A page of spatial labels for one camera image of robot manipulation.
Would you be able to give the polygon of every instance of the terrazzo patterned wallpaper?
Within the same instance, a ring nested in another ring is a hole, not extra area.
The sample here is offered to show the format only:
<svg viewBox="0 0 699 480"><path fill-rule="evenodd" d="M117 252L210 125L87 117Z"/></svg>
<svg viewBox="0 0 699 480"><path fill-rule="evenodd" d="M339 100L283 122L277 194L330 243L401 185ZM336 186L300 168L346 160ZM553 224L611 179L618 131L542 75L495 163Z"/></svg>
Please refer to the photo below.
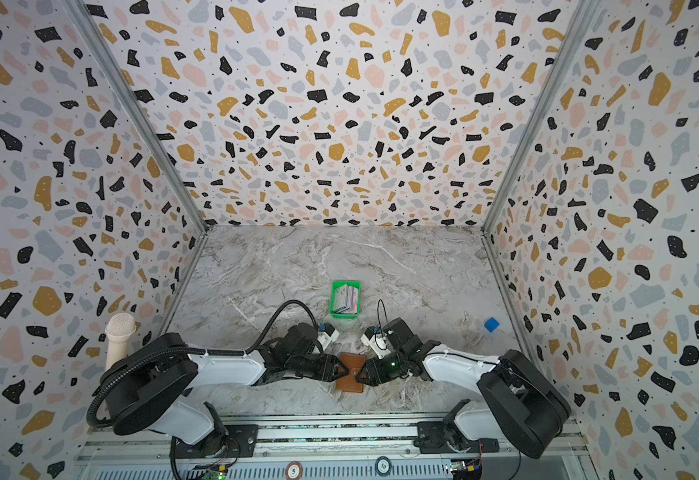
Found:
<svg viewBox="0 0 699 480"><path fill-rule="evenodd" d="M0 480L69 472L106 321L148 342L199 237L59 8L0 1Z"/></svg>
<svg viewBox="0 0 699 480"><path fill-rule="evenodd" d="M699 0L594 18L489 232L603 478L699 479Z"/></svg>
<svg viewBox="0 0 699 480"><path fill-rule="evenodd" d="M91 0L210 224L481 225L575 2Z"/></svg>

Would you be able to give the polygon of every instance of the blue block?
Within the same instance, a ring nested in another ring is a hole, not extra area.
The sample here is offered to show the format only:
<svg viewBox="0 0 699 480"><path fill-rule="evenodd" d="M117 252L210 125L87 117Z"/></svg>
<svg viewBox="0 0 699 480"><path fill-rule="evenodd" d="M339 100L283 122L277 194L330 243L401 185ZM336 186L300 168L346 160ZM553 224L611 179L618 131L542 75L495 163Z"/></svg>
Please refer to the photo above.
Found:
<svg viewBox="0 0 699 480"><path fill-rule="evenodd" d="M491 317L489 321L485 322L485 328L488 329L489 332L493 332L498 328L498 322L494 317Z"/></svg>

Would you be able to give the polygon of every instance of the white vein in marble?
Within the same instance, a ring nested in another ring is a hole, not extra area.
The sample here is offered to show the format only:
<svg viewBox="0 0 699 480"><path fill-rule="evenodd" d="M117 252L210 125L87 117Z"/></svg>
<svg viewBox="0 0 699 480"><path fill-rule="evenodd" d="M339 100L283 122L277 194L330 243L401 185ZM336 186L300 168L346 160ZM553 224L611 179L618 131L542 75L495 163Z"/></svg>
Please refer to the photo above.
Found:
<svg viewBox="0 0 699 480"><path fill-rule="evenodd" d="M519 350L478 229L217 226L209 235L168 329L185 342L247 348L281 303L298 299L318 322L331 322L341 332L328 352L370 357L359 338L376 324L376 302L382 299L389 320L402 317L424 342L439 340L482 355ZM328 314L334 280L362 284L356 319ZM483 325L491 317L500 324L493 332ZM308 317L290 306L267 338L283 336L297 322ZM463 398L481 400L471 390L419 378L366 386L362 394L301 379L207 386L191 395L223 415L447 412Z"/></svg>

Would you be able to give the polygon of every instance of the green plastic bin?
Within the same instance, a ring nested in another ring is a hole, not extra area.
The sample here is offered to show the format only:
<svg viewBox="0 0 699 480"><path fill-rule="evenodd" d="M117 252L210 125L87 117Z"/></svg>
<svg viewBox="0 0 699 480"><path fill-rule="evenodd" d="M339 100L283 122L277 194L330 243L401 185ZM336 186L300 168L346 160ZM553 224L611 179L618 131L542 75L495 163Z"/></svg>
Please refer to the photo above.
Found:
<svg viewBox="0 0 699 480"><path fill-rule="evenodd" d="M358 304L358 309L357 313L334 313L333 312L333 294L341 286L344 285L351 285L354 286L354 288L357 289L357 304ZM331 287L331 310L328 312L333 318L355 318L357 315L360 314L360 282L355 282L354 280L335 280L333 282L333 286Z"/></svg>

